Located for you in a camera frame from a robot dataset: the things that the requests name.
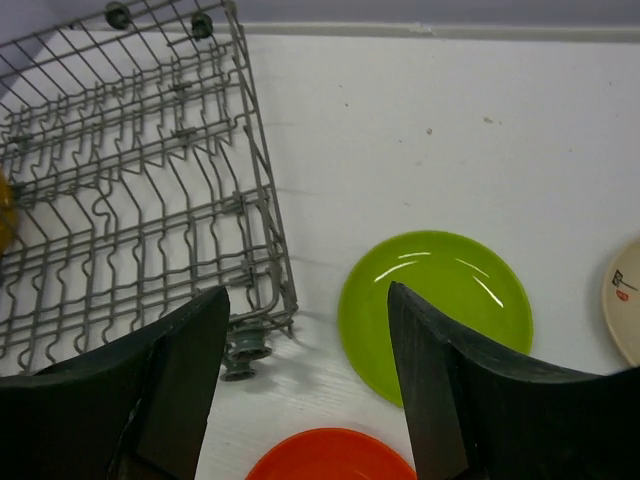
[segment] red plate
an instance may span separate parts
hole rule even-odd
[[[364,433],[318,428],[273,447],[247,480],[416,480],[396,452]]]

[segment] dish rack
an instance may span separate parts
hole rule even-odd
[[[2,374],[82,354],[225,285],[222,378],[253,376],[268,332],[292,335],[297,300],[235,4],[111,2],[0,45],[2,90],[13,198],[0,211]]]

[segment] white surface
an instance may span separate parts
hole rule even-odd
[[[534,356],[623,367],[599,291],[639,230],[640,46],[269,36],[250,49],[298,338],[274,338],[255,379],[219,384],[199,480],[244,478],[320,426],[411,458],[403,412],[350,368],[335,322],[350,268],[401,232],[448,230],[501,255],[533,306]]]

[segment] green plate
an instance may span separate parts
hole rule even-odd
[[[447,232],[412,232],[374,247],[342,289],[338,328],[356,372],[377,393],[402,406],[389,324],[387,290],[404,283],[451,318],[528,354],[531,307],[518,278],[480,243]]]

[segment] beige plate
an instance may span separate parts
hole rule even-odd
[[[631,365],[640,365],[640,238],[611,262],[602,285],[602,306],[618,348]]]

